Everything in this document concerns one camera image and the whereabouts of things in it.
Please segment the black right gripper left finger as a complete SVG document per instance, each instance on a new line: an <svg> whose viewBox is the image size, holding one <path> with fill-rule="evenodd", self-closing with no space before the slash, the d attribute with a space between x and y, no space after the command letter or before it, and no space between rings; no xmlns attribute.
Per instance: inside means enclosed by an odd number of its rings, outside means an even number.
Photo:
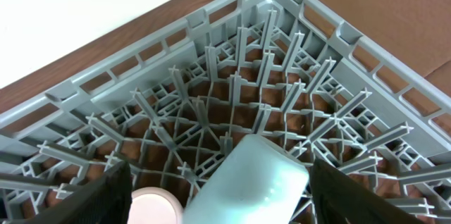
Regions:
<svg viewBox="0 0 451 224"><path fill-rule="evenodd" d="M96 180L76 186L56 205L16 223L126 223L131 193L130 165L121 161Z"/></svg>

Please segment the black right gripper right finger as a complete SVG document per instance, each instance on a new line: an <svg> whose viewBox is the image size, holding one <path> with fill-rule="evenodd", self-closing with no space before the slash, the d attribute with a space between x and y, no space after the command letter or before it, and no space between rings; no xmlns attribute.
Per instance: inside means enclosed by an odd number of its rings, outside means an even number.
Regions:
<svg viewBox="0 0 451 224"><path fill-rule="evenodd" d="M320 224L421 222L321 159L311 167L309 186Z"/></svg>

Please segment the light blue plastic cup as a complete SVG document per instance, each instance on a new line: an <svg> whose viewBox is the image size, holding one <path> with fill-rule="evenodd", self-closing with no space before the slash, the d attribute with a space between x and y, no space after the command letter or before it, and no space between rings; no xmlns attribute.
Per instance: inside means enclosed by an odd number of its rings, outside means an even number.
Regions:
<svg viewBox="0 0 451 224"><path fill-rule="evenodd" d="M265 137L246 135L186 207L183 222L289 223L308 181L295 157Z"/></svg>

